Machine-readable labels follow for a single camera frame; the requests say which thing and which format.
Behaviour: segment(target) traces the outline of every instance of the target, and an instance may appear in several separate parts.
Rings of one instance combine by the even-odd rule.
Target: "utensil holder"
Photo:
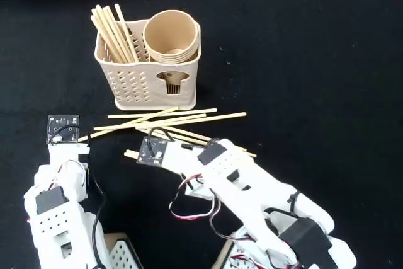
[[[178,106],[190,110],[196,105],[196,77],[201,43],[192,58],[180,64],[153,62],[145,48],[142,33],[148,20],[126,22],[131,31],[133,44],[140,62],[121,64],[113,62],[111,52],[100,34],[97,34],[95,59],[109,83],[115,105],[120,110],[164,110]],[[188,76],[180,85],[169,84],[164,75],[168,72],[183,72]]]

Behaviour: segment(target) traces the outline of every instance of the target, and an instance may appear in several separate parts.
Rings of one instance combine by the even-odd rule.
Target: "black cable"
[[[60,127],[59,129],[57,129],[57,130],[53,133],[53,135],[51,135],[51,136],[49,137],[49,143],[50,143],[52,146],[58,144],[59,142],[53,142],[54,137],[55,137],[57,134],[61,133],[63,130],[68,129],[68,128],[70,128],[70,127],[72,127],[72,128],[74,127],[74,128],[77,128],[77,129],[80,129],[80,128],[81,128],[81,127],[80,127],[79,125],[77,125],[77,124],[67,124],[67,125],[65,125],[65,126],[62,126],[62,127]],[[91,144],[91,135],[88,134],[87,137],[88,137],[87,146],[90,147],[90,144]],[[89,168],[90,168],[90,167],[91,167],[91,165],[90,165],[90,156],[89,156],[89,154],[88,154],[88,171],[89,171]],[[96,260],[96,262],[97,262],[97,265],[96,265],[93,269],[105,269],[105,266],[104,266],[104,264],[102,264],[101,258],[99,257],[98,248],[97,248],[97,246],[96,246],[96,226],[98,225],[99,216],[101,215],[101,211],[102,211],[103,207],[104,207],[105,204],[106,204],[106,195],[105,195],[105,193],[103,192],[103,190],[101,189],[101,187],[99,186],[99,184],[98,184],[98,182],[97,182],[97,180],[96,180],[96,178],[95,178],[95,175],[92,174],[91,176],[93,177],[93,181],[94,181],[94,184],[95,184],[96,188],[98,189],[99,193],[100,193],[101,196],[102,196],[102,204],[101,204],[101,206],[99,206],[99,209],[98,209],[98,211],[97,211],[97,213],[96,213],[95,220],[94,220],[94,224],[93,224],[93,230],[92,230],[92,242],[93,242],[93,249],[94,249],[94,257],[95,257],[95,260]]]
[[[219,213],[219,207],[220,207],[220,205],[221,205],[221,202],[220,202],[220,200],[217,198],[217,196],[214,194],[214,197],[213,198],[215,198],[216,199],[216,201],[217,201],[217,206],[216,206],[216,208],[214,209],[214,211],[213,211],[213,213],[210,215],[210,217],[208,218],[208,222],[210,223],[210,227],[213,229],[213,231],[214,231],[214,233],[216,234],[216,235],[218,235],[220,238],[223,238],[223,239],[231,239],[231,240],[233,240],[233,241],[247,241],[247,240],[253,240],[252,238],[250,238],[249,236],[246,236],[246,237],[241,237],[241,238],[236,238],[236,237],[234,237],[234,236],[226,236],[226,235],[224,235],[224,234],[222,234],[221,232],[219,232],[216,228],[215,228],[215,226],[214,226],[214,224],[213,224],[213,219],[214,219],[214,217]]]
[[[77,124],[67,124],[67,125],[65,125],[65,126],[62,126],[62,127],[58,128],[58,129],[53,133],[53,135],[51,135],[51,136],[49,137],[49,143],[50,143],[50,145],[54,146],[54,145],[60,143],[60,142],[53,142],[53,139],[55,138],[56,135],[59,135],[63,130],[69,129],[69,128],[81,129],[81,127],[80,127],[79,125],[77,125]],[[89,141],[90,141],[90,140],[91,140],[91,136],[88,135],[88,143],[87,143],[87,146],[89,146]]]
[[[88,168],[89,167],[90,167],[90,157],[89,157],[89,154],[88,154]],[[97,265],[93,269],[105,269],[105,266],[104,266],[104,264],[102,264],[101,258],[99,257],[98,247],[96,245],[96,227],[97,227],[98,222],[99,222],[99,217],[101,215],[101,211],[102,211],[103,207],[106,205],[107,199],[106,199],[105,193],[103,192],[103,190],[101,189],[98,181],[96,180],[95,175],[92,174],[91,176],[93,177],[93,181],[94,181],[94,184],[95,184],[96,188],[98,189],[99,193],[102,196],[102,203],[99,206],[99,209],[98,209],[98,211],[96,213],[94,224],[93,224],[93,230],[92,230],[92,233],[91,233],[91,239],[92,239],[92,242],[93,242],[93,249],[94,249],[94,257],[95,257],[95,260],[96,260],[96,263],[97,263]]]
[[[266,209],[264,210],[264,212],[266,212],[267,214],[271,214],[272,212],[279,212],[279,213],[281,213],[281,214],[288,215],[289,217],[294,217],[294,218],[296,218],[296,219],[299,218],[299,216],[297,216],[297,215],[294,214],[293,212],[284,211],[284,210],[282,210],[282,209],[275,208],[275,207],[266,208]]]
[[[273,269],[281,269],[281,268],[278,268],[278,267],[274,266],[274,264],[273,264],[273,262],[271,260],[271,256],[269,254],[269,251],[266,251],[266,254],[267,254],[267,257],[269,258],[270,266],[272,266]]]
[[[149,132],[149,134],[147,136],[147,146],[149,148],[149,151],[150,151],[152,157],[156,157],[156,154],[155,154],[154,150],[152,149],[151,135],[156,129],[161,130],[162,132],[164,132],[164,134],[168,137],[168,139],[171,142],[175,142],[175,139],[172,138],[172,136],[169,134],[169,132],[166,129],[164,129],[164,128],[160,127],[160,126],[156,126],[156,127],[151,128],[151,130],[150,130],[150,132]]]

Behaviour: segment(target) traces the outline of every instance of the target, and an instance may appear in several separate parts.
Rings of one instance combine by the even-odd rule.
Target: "cup rim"
[[[157,52],[156,50],[154,50],[153,48],[150,47],[150,45],[147,43],[147,39],[146,39],[146,37],[145,37],[145,31],[146,31],[147,27],[149,26],[150,22],[151,22],[154,18],[156,18],[157,16],[159,16],[159,15],[161,15],[161,14],[164,14],[164,13],[167,13],[167,12],[176,12],[176,13],[181,13],[181,14],[186,15],[186,16],[189,17],[191,20],[193,20],[193,25],[194,25],[194,27],[195,27],[195,36],[193,37],[192,42],[188,45],[188,47],[186,47],[184,50],[182,50],[181,52],[176,53],[176,54],[165,54],[165,53]],[[192,47],[194,46],[194,44],[196,43],[197,38],[198,38],[198,26],[197,26],[196,21],[193,19],[193,17],[192,17],[191,15],[189,15],[188,13],[186,13],[186,12],[184,12],[184,11],[180,11],[180,10],[178,10],[178,9],[167,9],[167,10],[165,10],[165,11],[161,11],[161,12],[155,14],[153,17],[151,17],[151,18],[147,21],[147,23],[145,24],[144,29],[143,29],[143,40],[144,40],[145,47],[146,47],[146,49],[149,51],[149,53],[150,53],[150,50],[152,50],[151,52],[155,53],[156,55],[158,55],[158,56],[161,55],[161,56],[167,57],[167,58],[176,58],[178,55],[182,55],[182,54],[184,54],[184,53],[186,53],[186,52],[189,52],[190,48],[192,48]]]

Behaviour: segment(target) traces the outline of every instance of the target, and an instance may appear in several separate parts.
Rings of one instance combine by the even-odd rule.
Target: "wire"
[[[54,145],[60,143],[60,142],[53,142],[54,137],[55,137],[56,135],[60,134],[63,130],[68,129],[68,128],[70,128],[70,127],[71,127],[71,128],[75,128],[75,129],[81,129],[81,127],[80,127],[79,125],[77,125],[77,124],[67,124],[67,125],[65,125],[65,126],[62,126],[62,127],[58,128],[58,129],[53,133],[53,135],[51,135],[51,136],[49,137],[49,143],[50,143],[50,145],[54,146]],[[89,143],[90,143],[89,141],[90,141],[90,139],[91,139],[91,136],[88,134],[87,137],[88,137],[87,146],[89,146]]]
[[[220,238],[223,238],[223,239],[231,239],[231,240],[233,240],[233,241],[253,241],[253,239],[250,238],[249,236],[244,236],[244,237],[241,237],[241,238],[236,238],[236,237],[234,237],[234,236],[226,236],[226,235],[224,235],[224,234],[218,232],[218,230],[216,230],[216,228],[214,227],[214,224],[213,224],[213,219],[214,219],[214,217],[215,217],[215,216],[220,212],[220,210],[221,210],[221,201],[220,201],[215,195],[214,195],[214,198],[217,200],[217,208],[216,208],[215,211],[211,214],[211,216],[208,218],[208,221],[209,221],[210,226],[211,226],[211,228],[213,229],[214,233],[215,233],[216,235],[218,235]]]
[[[271,260],[271,256],[269,254],[269,251],[266,251],[266,254],[267,254],[267,257],[269,258],[270,266],[272,266],[273,269],[281,269],[281,268],[278,268],[278,267],[274,266],[274,264],[273,264],[273,262]]]
[[[245,255],[244,253],[238,253],[237,255],[232,255],[231,258],[233,260],[249,261],[258,269],[267,269],[265,266],[263,266],[262,264],[258,263],[257,261],[252,259],[250,256]]]
[[[93,174],[93,181],[94,181],[95,186],[97,187],[98,191],[100,192],[100,194],[101,194],[101,196],[103,198],[102,199],[102,204],[101,204],[101,206],[99,206],[99,209],[98,209],[98,211],[96,213],[96,217],[95,217],[94,224],[93,224],[93,231],[92,231],[92,241],[93,241],[94,256],[95,256],[95,260],[96,260],[96,263],[97,263],[97,265],[93,269],[98,269],[98,268],[105,269],[105,266],[102,264],[101,258],[99,257],[98,247],[96,245],[96,227],[97,227],[98,222],[99,222],[99,217],[101,215],[101,211],[102,211],[103,207],[106,204],[106,195],[104,194],[104,192],[101,189],[101,187],[99,187],[99,184],[96,181],[96,178],[95,178],[94,174]]]
[[[63,163],[62,165],[60,165],[59,169],[56,171],[56,174],[55,174],[55,176],[54,176],[53,179],[52,179],[52,182],[51,182],[51,184],[50,184],[50,186],[49,186],[49,188],[48,188],[48,191],[51,190],[52,187],[55,185],[56,180],[57,180],[57,175],[62,171],[62,168],[66,165],[67,162],[75,162],[76,164],[78,164],[78,165],[81,167],[82,172],[84,173],[84,174],[82,175],[81,187],[84,187],[84,185],[85,185],[85,183],[86,183],[86,175],[87,175],[87,171],[86,171],[84,165],[82,165],[82,163],[80,163],[79,161],[76,161],[76,160],[74,160],[74,159],[69,159],[69,160],[67,160],[65,163]]]
[[[154,150],[152,149],[152,145],[151,145],[151,136],[152,136],[152,133],[155,130],[160,130],[160,131],[164,132],[164,134],[168,137],[168,139],[171,142],[175,142],[175,139],[172,138],[172,136],[169,134],[169,132],[166,129],[164,129],[164,128],[160,127],[160,126],[156,126],[156,127],[151,128],[151,130],[150,130],[150,132],[149,132],[149,134],[147,136],[147,146],[149,148],[149,151],[150,151],[152,157],[156,157],[156,154],[155,154]]]
[[[201,173],[198,173],[198,174],[196,174],[196,175],[193,175],[193,176],[190,176],[190,177],[184,179],[184,180],[179,184],[178,190],[177,190],[177,192],[176,192],[176,194],[175,194],[175,197],[173,198],[173,200],[171,201],[171,203],[169,203],[169,205],[168,205],[169,211],[170,211],[170,212],[173,214],[173,216],[174,216],[175,218],[177,218],[178,220],[197,220],[197,219],[201,219],[202,217],[209,217],[209,216],[213,213],[213,211],[214,211],[214,209],[215,209],[215,198],[213,198],[213,200],[212,200],[212,206],[211,206],[210,210],[209,210],[207,213],[205,213],[205,214],[178,215],[178,214],[174,213],[173,210],[172,210],[172,205],[173,205],[173,203],[175,202],[175,200],[176,200],[176,199],[178,198],[178,196],[179,196],[179,190],[180,190],[185,184],[187,184],[189,181],[191,181],[191,180],[193,180],[193,179],[196,179],[196,180],[197,180],[197,178],[199,178],[201,175],[202,175]]]

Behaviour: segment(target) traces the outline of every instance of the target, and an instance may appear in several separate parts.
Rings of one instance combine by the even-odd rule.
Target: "black strap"
[[[300,195],[300,191],[297,190],[295,193],[290,195],[290,198],[287,200],[287,203],[291,203],[290,205],[290,212],[295,215],[294,209],[295,209],[295,202],[297,201],[298,196]]]

